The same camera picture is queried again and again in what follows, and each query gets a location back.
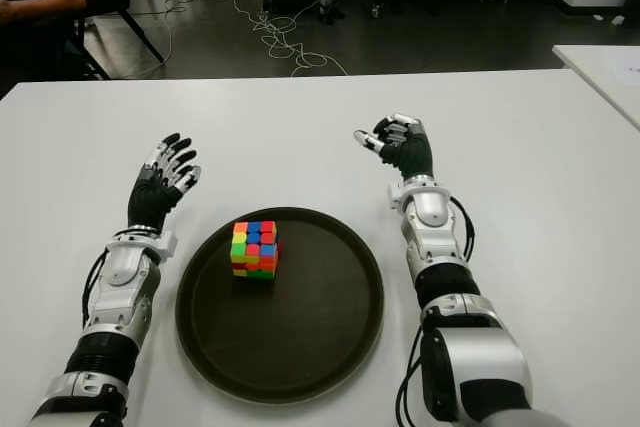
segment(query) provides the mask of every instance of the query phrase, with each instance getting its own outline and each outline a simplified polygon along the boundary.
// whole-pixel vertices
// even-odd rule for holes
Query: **gray floor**
[[[261,0],[237,0],[254,18]],[[167,15],[172,55],[166,65],[141,78],[283,77],[296,68],[294,58],[273,59],[234,0],[193,0],[183,12]],[[169,52],[169,31],[162,14],[165,0],[132,0],[129,11],[162,54]],[[334,57],[350,75],[545,69],[561,67],[554,44],[640,44],[640,31],[614,27],[606,19],[569,17],[545,3],[511,2],[446,7],[429,16],[417,5],[402,15],[385,11],[371,17],[369,0],[344,0],[347,19],[320,24],[315,8],[298,19],[287,36],[307,52]],[[136,74],[156,60],[117,16],[96,19],[87,47],[114,77]],[[301,70],[304,75],[340,75],[331,62]]]

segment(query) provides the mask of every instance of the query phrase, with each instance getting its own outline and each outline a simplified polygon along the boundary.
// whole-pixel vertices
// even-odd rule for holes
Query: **green square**
[[[245,244],[231,244],[231,261],[236,264],[243,263],[245,261],[245,249]]]
[[[251,277],[253,279],[275,279],[274,272],[259,272],[254,270],[247,270],[247,277]]]

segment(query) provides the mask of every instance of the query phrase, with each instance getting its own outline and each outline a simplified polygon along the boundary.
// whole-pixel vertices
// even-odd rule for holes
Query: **white desk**
[[[529,360],[534,405],[575,427],[637,425],[640,136],[605,107],[570,70],[19,86],[0,103],[0,425],[26,421],[62,372],[86,272],[125,225],[140,163],[175,130],[195,139],[203,175],[167,222],[180,243],[163,266],[128,425],[394,425],[418,306],[387,208],[398,176],[351,137],[393,111],[424,119],[438,179],[473,216],[474,275]],[[199,377],[174,306],[207,236],[278,205],[353,227],[379,262],[386,309],[375,352],[346,384],[270,408]],[[420,396],[412,386],[417,420],[435,425]]]
[[[553,52],[640,130],[640,47],[556,45]]]

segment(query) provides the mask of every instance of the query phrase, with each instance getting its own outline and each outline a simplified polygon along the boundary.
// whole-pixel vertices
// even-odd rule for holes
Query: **robotic arm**
[[[402,173],[392,209],[403,214],[407,262],[422,310],[424,402],[442,422],[462,426],[566,427],[530,406],[527,362],[489,299],[480,294],[454,236],[449,191],[434,180],[419,120],[394,114],[355,139]]]
[[[112,237],[87,278],[84,330],[30,427],[122,426],[129,379],[151,324],[159,265],[177,243],[173,233],[162,233],[164,220],[200,177],[200,167],[190,163],[196,157],[186,150],[190,145],[191,139],[173,134],[143,164],[129,199],[129,227]]]

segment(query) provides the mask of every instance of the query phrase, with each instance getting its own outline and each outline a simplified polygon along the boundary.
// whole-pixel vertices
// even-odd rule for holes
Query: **colorful cube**
[[[276,223],[236,222],[231,240],[231,266],[236,277],[271,279],[280,260]]]

